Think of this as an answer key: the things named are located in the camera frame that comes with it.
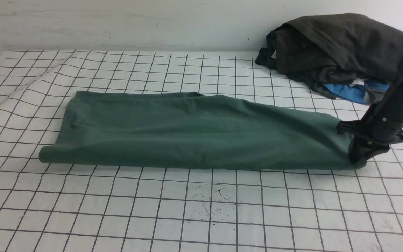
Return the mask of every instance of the white wall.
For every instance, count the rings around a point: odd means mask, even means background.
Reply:
[[[0,50],[256,51],[285,21],[345,12],[403,30],[403,0],[0,0]]]

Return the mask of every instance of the clothing tag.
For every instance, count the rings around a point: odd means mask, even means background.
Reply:
[[[352,82],[352,84],[354,84],[354,85],[362,85],[363,86],[365,84],[365,80],[357,78]]]

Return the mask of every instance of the table surface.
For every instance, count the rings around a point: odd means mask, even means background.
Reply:
[[[403,145],[352,171],[43,164],[78,90],[198,91],[356,120],[256,52],[12,51],[0,57],[0,251],[403,251]]]

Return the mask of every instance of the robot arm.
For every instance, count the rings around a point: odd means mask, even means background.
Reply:
[[[403,59],[398,80],[390,86],[385,96],[373,103],[363,118],[357,121],[340,121],[338,134],[354,135],[349,158],[356,163],[386,153],[390,145],[403,142]]]

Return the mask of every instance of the fabric fold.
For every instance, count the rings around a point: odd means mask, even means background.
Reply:
[[[358,169],[333,116],[198,93],[78,91],[40,161],[189,169]]]

